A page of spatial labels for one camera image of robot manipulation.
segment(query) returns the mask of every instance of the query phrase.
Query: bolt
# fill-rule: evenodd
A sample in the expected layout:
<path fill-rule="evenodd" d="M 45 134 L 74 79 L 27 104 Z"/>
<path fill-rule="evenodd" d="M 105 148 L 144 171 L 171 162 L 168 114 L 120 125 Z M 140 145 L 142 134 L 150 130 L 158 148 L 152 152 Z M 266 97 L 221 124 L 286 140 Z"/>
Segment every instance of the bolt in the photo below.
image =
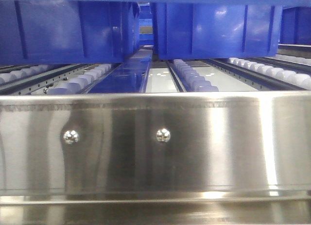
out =
<path fill-rule="evenodd" d="M 159 142 L 168 142 L 171 139 L 171 133 L 168 129 L 159 129 L 156 132 L 156 140 Z"/>
<path fill-rule="evenodd" d="M 66 144 L 72 145 L 79 141 L 79 134 L 75 130 L 67 130 L 63 135 L 63 139 Z"/>

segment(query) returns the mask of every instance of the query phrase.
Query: black rail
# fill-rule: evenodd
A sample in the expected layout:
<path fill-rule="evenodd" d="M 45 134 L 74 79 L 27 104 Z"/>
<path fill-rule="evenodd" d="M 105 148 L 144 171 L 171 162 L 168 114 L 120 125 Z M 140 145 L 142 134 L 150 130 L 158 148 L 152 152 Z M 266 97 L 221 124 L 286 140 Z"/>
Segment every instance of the black rail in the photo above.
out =
<path fill-rule="evenodd" d="M 166 61 L 167 64 L 167 68 L 169 69 L 171 76 L 174 80 L 174 83 L 178 89 L 179 92 L 187 92 L 183 82 L 181 81 L 181 79 L 178 77 L 178 75 L 175 73 L 174 69 L 173 69 L 173 64 L 170 63 L 169 61 Z"/>

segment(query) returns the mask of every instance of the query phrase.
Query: conveyor lane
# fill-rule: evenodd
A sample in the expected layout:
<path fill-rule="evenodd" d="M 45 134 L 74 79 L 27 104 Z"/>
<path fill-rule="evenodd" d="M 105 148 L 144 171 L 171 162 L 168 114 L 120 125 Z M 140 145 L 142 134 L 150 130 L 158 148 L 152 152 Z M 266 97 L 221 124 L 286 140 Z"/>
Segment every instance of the conveyor lane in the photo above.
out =
<path fill-rule="evenodd" d="M 218 87 L 219 91 L 258 91 L 215 67 L 196 67 L 195 69 L 200 76 Z"/>
<path fill-rule="evenodd" d="M 146 93 L 178 92 L 168 68 L 150 69 Z"/>

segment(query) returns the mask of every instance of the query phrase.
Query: stainless steel panel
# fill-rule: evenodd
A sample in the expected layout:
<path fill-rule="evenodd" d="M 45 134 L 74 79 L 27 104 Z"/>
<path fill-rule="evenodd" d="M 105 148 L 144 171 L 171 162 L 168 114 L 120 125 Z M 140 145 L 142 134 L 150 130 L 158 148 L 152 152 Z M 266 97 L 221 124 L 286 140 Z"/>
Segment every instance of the stainless steel panel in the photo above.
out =
<path fill-rule="evenodd" d="M 0 221 L 307 223 L 310 102 L 307 91 L 0 97 Z"/>

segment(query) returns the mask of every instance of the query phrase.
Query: plastic crate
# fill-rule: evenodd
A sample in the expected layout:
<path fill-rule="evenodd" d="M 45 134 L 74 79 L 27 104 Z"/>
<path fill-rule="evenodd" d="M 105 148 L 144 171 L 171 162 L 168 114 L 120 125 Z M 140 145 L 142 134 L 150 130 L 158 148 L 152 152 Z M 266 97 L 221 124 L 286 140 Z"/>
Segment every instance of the plastic crate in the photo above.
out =
<path fill-rule="evenodd" d="M 140 7 L 140 15 L 139 15 L 140 18 L 142 18 L 142 19 L 152 18 L 149 3 L 140 3 L 139 7 Z"/>
<path fill-rule="evenodd" d="M 311 45 L 311 7 L 283 10 L 280 43 Z"/>
<path fill-rule="evenodd" d="M 140 38 L 139 44 L 141 46 L 154 45 L 154 35 L 153 34 L 140 34 L 139 38 Z"/>
<path fill-rule="evenodd" d="M 282 7 L 155 3 L 160 59 L 259 57 L 276 54 Z"/>
<path fill-rule="evenodd" d="M 139 47 L 132 2 L 0 1 L 0 65 L 122 62 Z"/>

